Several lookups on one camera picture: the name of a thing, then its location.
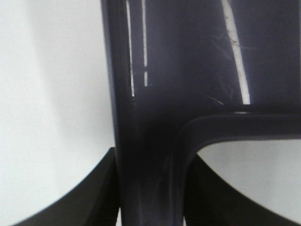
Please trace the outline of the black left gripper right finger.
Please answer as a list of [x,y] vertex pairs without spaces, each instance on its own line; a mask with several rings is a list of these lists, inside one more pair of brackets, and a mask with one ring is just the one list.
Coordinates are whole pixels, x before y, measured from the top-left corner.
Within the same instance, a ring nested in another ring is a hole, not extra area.
[[188,226],[296,226],[247,198],[218,176],[199,156],[191,162],[185,186]]

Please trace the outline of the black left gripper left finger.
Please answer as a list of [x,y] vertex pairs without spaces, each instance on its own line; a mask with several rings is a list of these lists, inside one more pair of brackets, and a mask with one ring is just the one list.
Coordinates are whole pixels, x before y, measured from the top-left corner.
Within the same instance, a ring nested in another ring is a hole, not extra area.
[[18,226],[114,226],[120,208],[115,148],[62,198]]

